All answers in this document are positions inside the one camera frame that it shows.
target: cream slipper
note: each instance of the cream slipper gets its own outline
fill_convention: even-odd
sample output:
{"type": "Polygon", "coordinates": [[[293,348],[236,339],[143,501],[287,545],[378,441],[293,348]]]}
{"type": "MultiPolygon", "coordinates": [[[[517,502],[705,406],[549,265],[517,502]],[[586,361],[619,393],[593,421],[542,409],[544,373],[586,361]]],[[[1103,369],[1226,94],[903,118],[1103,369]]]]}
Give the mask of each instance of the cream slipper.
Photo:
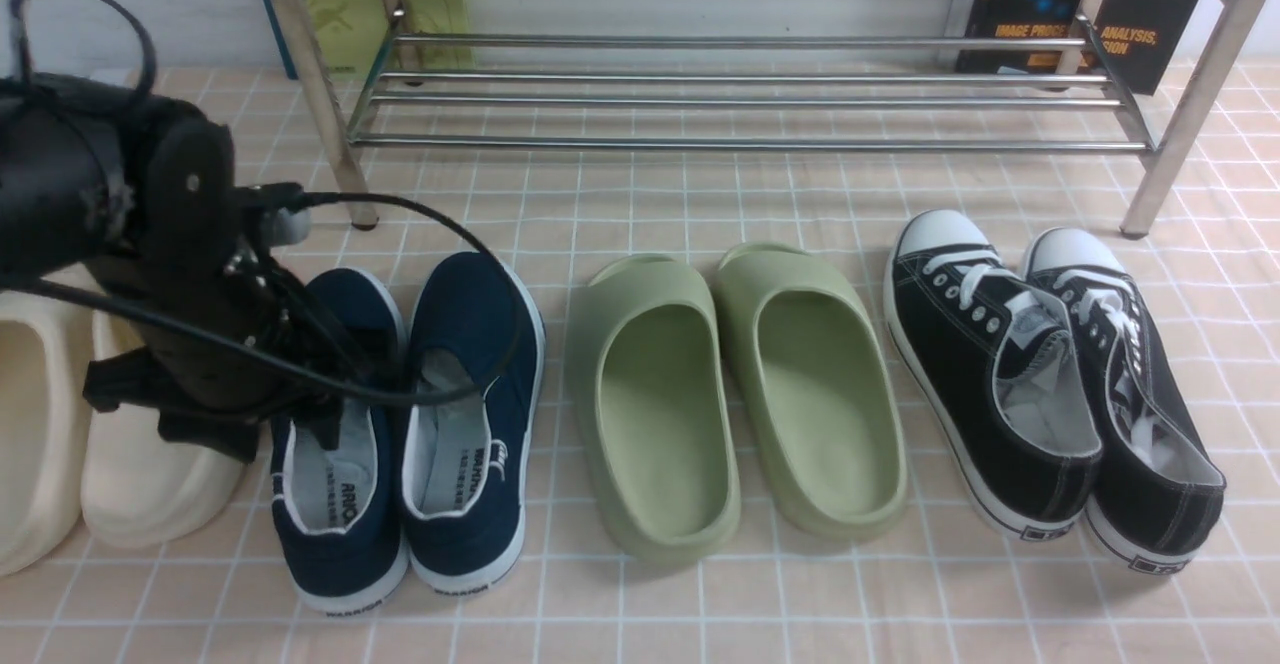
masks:
{"type": "MultiPolygon", "coordinates": [[[[142,340],[122,319],[93,313],[93,357],[110,360],[142,340]]],[[[93,413],[81,505],[97,539],[122,549],[188,535],[227,505],[244,466],[229,455],[160,439],[160,413],[123,404],[93,413]]]]}
{"type": "Polygon", "coordinates": [[[88,310],[0,292],[0,576],[47,554],[79,517],[92,353],[88,310]]]}

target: slipper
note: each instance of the slipper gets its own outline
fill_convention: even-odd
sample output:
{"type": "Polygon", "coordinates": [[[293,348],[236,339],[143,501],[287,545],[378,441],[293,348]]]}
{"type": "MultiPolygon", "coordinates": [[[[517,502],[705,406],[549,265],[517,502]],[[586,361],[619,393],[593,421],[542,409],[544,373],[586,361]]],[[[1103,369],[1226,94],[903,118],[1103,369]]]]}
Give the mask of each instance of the slipper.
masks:
{"type": "MultiPolygon", "coordinates": [[[[142,340],[128,322],[93,313],[93,357],[142,340]]],[[[92,413],[81,505],[93,536],[119,549],[151,546],[205,526],[227,505],[244,466],[206,447],[160,439],[160,413],[123,404],[92,413]]]]}
{"type": "Polygon", "coordinates": [[[609,264],[577,290],[566,376],[607,531],[637,559],[687,564],[736,531],[716,308],[662,255],[609,264]]]}
{"type": "Polygon", "coordinates": [[[714,294],[778,510],[828,539],[887,531],[906,500],[906,450],[854,287],[814,255],[762,243],[724,255],[714,294]]]}
{"type": "Polygon", "coordinates": [[[51,551],[79,518],[92,353],[88,310],[0,292],[0,576],[51,551]]]}

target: shoe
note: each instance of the shoe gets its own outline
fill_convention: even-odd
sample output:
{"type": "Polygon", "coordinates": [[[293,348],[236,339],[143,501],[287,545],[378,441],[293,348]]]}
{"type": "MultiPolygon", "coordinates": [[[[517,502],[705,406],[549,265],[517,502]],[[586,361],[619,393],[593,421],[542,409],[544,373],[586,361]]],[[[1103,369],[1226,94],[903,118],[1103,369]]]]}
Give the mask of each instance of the shoe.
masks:
{"type": "Polygon", "coordinates": [[[1138,285],[1106,244],[1074,228],[1039,235],[1024,273],[1070,308],[1106,441],[1084,509],[1092,534],[1130,569],[1179,572],[1217,523],[1226,478],[1204,452],[1138,285]]]}
{"type": "Polygon", "coordinates": [[[503,276],[492,260],[471,251],[435,267],[413,310],[407,371],[422,390],[479,381],[516,333],[515,358],[483,395],[420,406],[410,416],[399,470],[401,518],[413,571],[438,594],[480,594],[520,559],[547,333],[515,273],[507,269],[503,276]]]}
{"type": "Polygon", "coordinates": [[[823,258],[760,243],[724,255],[713,296],[778,510],[828,539],[887,531],[906,504],[906,447],[854,287],[823,258]]]}
{"type": "Polygon", "coordinates": [[[49,554],[79,518],[90,320],[76,304],[0,292],[0,576],[49,554]]]}
{"type": "MultiPolygon", "coordinates": [[[[93,313],[93,358],[141,345],[123,319],[93,313]]],[[[229,455],[164,441],[159,422],[156,409],[133,404],[92,415],[81,508],[88,531],[111,546],[154,546],[196,531],[221,512],[243,472],[229,455]]]]}
{"type": "Polygon", "coordinates": [[[572,312],[566,383],[604,528],[660,565],[718,550],[742,498],[707,281],[635,255],[576,290],[572,312]]]}
{"type": "Polygon", "coordinates": [[[1070,531],[1097,477],[1066,304],[1001,264],[960,212],[911,219],[884,273],[893,342],[933,406],[977,509],[997,531],[1070,531]]]}
{"type": "MultiPolygon", "coordinates": [[[[311,280],[307,290],[351,330],[392,336],[396,358],[404,349],[399,312],[375,276],[333,269],[311,280]]],[[[408,569],[396,517],[388,409],[344,400],[333,452],[284,418],[271,422],[271,518],[302,604],[330,617],[376,608],[408,569]]]]}

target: metal shoe rack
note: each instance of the metal shoe rack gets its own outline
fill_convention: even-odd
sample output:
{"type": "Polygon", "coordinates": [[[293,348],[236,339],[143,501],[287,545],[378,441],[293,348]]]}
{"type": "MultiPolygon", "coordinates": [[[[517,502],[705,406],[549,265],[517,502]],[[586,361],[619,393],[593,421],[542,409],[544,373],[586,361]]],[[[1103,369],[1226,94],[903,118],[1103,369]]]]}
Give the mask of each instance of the metal shoe rack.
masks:
{"type": "MultiPolygon", "coordinates": [[[[334,95],[333,82],[325,70],[315,29],[305,0],[271,0],[284,41],[297,67],[307,105],[315,116],[334,177],[343,191],[367,191],[358,162],[362,148],[376,146],[431,146],[431,148],[516,148],[516,150],[621,150],[621,152],[827,152],[827,154],[1106,154],[1134,155],[1146,168],[1146,175],[1134,196],[1121,232],[1143,237],[1149,230],[1174,186],[1175,177],[1199,134],[1231,67],[1234,67],[1249,31],[1266,0],[1221,0],[1222,10],[1213,26],[1206,49],[1183,91],[1169,125],[1153,130],[1138,100],[1116,75],[1110,58],[1092,26],[1101,0],[1082,0],[1076,20],[1066,38],[687,38],[687,36],[543,36],[543,35],[425,35],[407,31],[408,0],[383,0],[388,17],[388,35],[375,59],[370,75],[352,116],[344,116],[334,95]],[[553,72],[553,70],[425,70],[417,67],[421,46],[471,46],[471,49],[801,49],[801,50],[883,50],[883,49],[988,49],[988,50],[1057,50],[1064,52],[1059,73],[1051,75],[692,75],[680,72],[553,72]],[[390,52],[399,49],[402,70],[388,70],[390,52]],[[1076,73],[1083,52],[1093,52],[1101,67],[1092,73],[1076,73]],[[435,81],[480,84],[476,93],[452,91],[417,91],[397,87],[397,82],[435,81]],[[968,87],[969,90],[1014,91],[1014,95],[982,96],[616,96],[616,95],[529,95],[495,93],[493,86],[503,84],[731,84],[731,86],[805,86],[850,84],[874,87],[968,87]],[[1019,93],[1034,90],[1068,90],[1065,93],[1019,93]],[[1101,96],[1080,96],[1082,87],[1100,90],[1101,96]],[[1050,109],[1050,111],[1107,111],[1120,120],[1124,139],[639,139],[639,137],[564,136],[435,136],[396,132],[378,134],[370,122],[379,107],[390,105],[448,105],[448,107],[626,107],[626,109],[1050,109]]],[[[367,205],[352,207],[352,223],[371,228],[378,223],[376,210],[367,205]]]]}

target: white wall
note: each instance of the white wall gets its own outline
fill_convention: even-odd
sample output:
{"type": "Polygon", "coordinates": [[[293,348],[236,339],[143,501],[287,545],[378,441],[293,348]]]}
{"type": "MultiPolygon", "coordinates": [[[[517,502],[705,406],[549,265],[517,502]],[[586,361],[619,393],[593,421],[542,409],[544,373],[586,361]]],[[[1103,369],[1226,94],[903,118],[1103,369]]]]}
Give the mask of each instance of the white wall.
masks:
{"type": "MultiPolygon", "coordinates": [[[[252,67],[278,61],[261,0],[120,0],[150,27],[166,67],[252,67]]],[[[468,0],[476,31],[671,32],[672,35],[940,35],[947,0],[468,0]]],[[[1203,0],[1181,52],[1203,45],[1216,13],[1203,0]]],[[[104,6],[87,0],[32,5],[32,40],[49,70],[132,67],[132,36],[104,6]]],[[[6,22],[0,17],[0,32],[6,22]]],[[[1280,0],[1270,0],[1249,52],[1280,54],[1280,0]]],[[[588,54],[575,54],[585,58],[588,54]]],[[[635,61],[636,52],[612,52],[635,61]]],[[[682,52],[686,58],[689,52],[682,52]]],[[[809,58],[797,54],[792,58],[809,58]]],[[[718,61],[723,54],[705,54],[718,61]]],[[[10,54],[0,46],[0,67],[10,54]]]]}

